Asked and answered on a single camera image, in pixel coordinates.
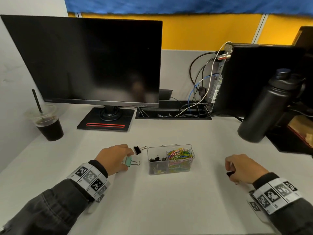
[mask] monitor base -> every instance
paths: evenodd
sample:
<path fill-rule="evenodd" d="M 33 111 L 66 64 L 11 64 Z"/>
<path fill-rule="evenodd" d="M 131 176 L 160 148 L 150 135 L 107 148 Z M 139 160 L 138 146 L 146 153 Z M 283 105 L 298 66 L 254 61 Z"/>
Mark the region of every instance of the monitor base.
<path fill-rule="evenodd" d="M 131 124 L 131 119 L 135 113 L 135 110 L 119 109 L 121 114 L 120 118 L 114 121 L 104 121 L 100 118 L 101 112 L 104 108 L 94 107 L 85 116 L 85 118 L 79 123 L 77 129 L 86 130 L 104 130 L 104 131 L 118 131 L 127 132 Z"/>

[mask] desk surface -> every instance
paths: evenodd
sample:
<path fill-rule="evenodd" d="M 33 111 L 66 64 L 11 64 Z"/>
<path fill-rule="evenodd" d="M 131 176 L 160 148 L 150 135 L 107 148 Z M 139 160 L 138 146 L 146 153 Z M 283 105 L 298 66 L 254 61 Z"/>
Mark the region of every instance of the desk surface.
<path fill-rule="evenodd" d="M 269 171 L 288 178 L 313 203 L 307 155 L 283 154 L 265 138 L 242 140 L 234 118 L 212 121 L 136 120 L 128 133 L 77 130 L 92 106 L 72 105 L 60 118 L 64 137 L 35 139 L 0 174 L 0 224 L 24 204 L 67 177 L 102 148 L 191 144 L 196 156 L 190 172 L 148 175 L 147 151 L 134 156 L 140 166 L 110 176 L 112 186 L 92 214 L 82 214 L 70 234 L 188 235 L 273 233 L 246 202 L 249 188 L 231 183 L 224 159 L 245 153 Z"/>

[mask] hand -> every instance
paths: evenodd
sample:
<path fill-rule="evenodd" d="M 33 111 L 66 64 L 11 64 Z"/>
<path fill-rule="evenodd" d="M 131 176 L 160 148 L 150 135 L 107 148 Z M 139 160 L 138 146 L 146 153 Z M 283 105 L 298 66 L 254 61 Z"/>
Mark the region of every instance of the hand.
<path fill-rule="evenodd" d="M 134 155 L 132 149 L 127 144 L 115 145 L 108 149 L 102 149 L 95 160 L 101 163 L 106 169 L 108 175 L 113 175 L 119 171 L 127 171 L 128 167 L 122 164 L 125 156 Z"/>
<path fill-rule="evenodd" d="M 239 181 L 252 184 L 261 176 L 268 173 L 268 170 L 249 158 L 246 154 L 232 155 L 225 158 L 225 168 L 227 171 L 235 171 L 229 177 L 235 184 L 238 184 Z"/>

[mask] white cable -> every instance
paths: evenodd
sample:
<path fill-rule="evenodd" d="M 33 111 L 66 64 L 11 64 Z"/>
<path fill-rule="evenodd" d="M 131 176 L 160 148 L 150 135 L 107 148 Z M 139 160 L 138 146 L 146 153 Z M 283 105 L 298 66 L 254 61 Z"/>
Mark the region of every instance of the white cable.
<path fill-rule="evenodd" d="M 224 43 L 224 44 L 219 48 L 219 50 L 218 50 L 218 52 L 217 52 L 217 54 L 216 54 L 216 57 L 218 56 L 218 54 L 219 54 L 219 52 L 221 51 L 222 47 L 223 47 L 225 44 L 227 44 L 227 43 L 231 43 L 231 41 L 227 41 L 226 43 Z M 212 63 L 211 76 L 212 76 L 212 74 L 213 74 L 213 66 L 214 66 L 215 60 L 216 60 L 216 58 L 213 60 L 213 63 Z M 208 92 L 209 92 L 209 90 L 210 90 L 211 80 L 212 80 L 212 77 L 210 77 L 209 87 L 208 87 L 208 90 L 207 90 L 206 94 L 204 95 L 204 97 L 203 97 L 199 102 L 197 102 L 196 104 L 194 104 L 194 105 L 192 105 L 192 106 L 190 106 L 190 107 L 187 107 L 187 108 L 184 109 L 182 112 L 180 112 L 178 115 L 175 115 L 174 118 L 177 117 L 177 116 L 179 116 L 180 114 L 182 114 L 182 113 L 183 113 L 184 111 L 186 111 L 187 109 L 189 109 L 189 108 L 191 108 L 191 107 L 194 107 L 195 105 L 197 105 L 197 104 L 199 104 L 201 101 L 203 101 L 203 99 L 207 96 L 207 94 L 208 94 Z"/>

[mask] left hand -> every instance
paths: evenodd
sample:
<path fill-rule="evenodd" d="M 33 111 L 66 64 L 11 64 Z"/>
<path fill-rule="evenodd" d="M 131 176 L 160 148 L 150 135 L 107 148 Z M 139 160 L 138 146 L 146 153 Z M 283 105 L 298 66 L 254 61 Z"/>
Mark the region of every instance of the left hand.
<path fill-rule="evenodd" d="M 127 144 L 115 145 L 108 149 L 102 149 L 95 160 L 101 163 L 106 169 L 108 175 L 113 175 L 119 171 L 127 171 L 128 167 L 122 164 L 125 156 L 134 155 L 132 149 Z"/>

